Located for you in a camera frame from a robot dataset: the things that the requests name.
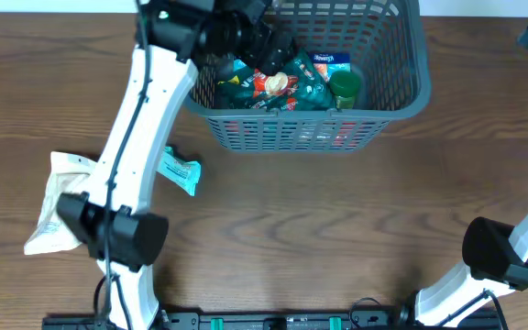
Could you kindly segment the green snack bag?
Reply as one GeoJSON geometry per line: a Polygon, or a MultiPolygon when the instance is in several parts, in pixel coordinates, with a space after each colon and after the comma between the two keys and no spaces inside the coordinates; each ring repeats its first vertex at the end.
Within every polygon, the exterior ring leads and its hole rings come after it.
{"type": "Polygon", "coordinates": [[[335,107],[327,82],[304,49],[274,76],[251,69],[241,60],[235,60],[234,66],[231,77],[216,86],[224,108],[293,112],[335,107]]]}

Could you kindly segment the blue tissue multipack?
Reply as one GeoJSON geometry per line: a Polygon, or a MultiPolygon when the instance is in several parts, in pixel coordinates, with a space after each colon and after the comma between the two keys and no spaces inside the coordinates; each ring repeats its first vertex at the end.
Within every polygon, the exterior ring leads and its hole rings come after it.
{"type": "Polygon", "coordinates": [[[275,75],[266,75],[261,70],[250,68],[240,59],[233,61],[232,71],[219,83],[243,84],[245,87],[259,84],[259,88],[294,85],[300,81],[318,83],[329,82],[335,72],[351,71],[350,58],[346,53],[311,53],[303,49],[275,75]]]}

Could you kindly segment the green lid jar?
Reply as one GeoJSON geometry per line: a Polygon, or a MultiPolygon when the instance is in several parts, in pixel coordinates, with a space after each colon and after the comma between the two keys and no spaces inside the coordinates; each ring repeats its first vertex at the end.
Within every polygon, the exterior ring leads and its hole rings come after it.
{"type": "Polygon", "coordinates": [[[338,109],[352,109],[361,87],[360,78],[351,71],[335,71],[329,80],[338,109]]]}

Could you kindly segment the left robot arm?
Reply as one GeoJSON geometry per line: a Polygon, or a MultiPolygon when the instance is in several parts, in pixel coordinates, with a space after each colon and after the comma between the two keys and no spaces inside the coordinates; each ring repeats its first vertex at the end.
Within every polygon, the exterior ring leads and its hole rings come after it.
{"type": "Polygon", "coordinates": [[[136,46],[126,93],[93,173],[64,192],[56,212],[99,263],[104,277],[84,329],[149,329],[160,304],[152,266],[169,223],[150,211],[161,153],[202,57],[233,55],[267,75],[296,53],[290,35],[269,26],[263,0],[137,2],[136,46]]]}

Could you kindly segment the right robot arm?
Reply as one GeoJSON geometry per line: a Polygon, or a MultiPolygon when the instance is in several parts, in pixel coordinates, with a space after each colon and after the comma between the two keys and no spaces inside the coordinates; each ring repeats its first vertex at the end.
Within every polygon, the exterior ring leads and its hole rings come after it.
{"type": "Polygon", "coordinates": [[[528,215],[517,225],[485,217],[468,226],[462,260],[436,284],[418,291],[400,321],[424,328],[455,328],[468,319],[472,329],[490,326],[475,312],[488,302],[497,309],[499,329],[507,323],[498,298],[528,289],[528,215]]]}

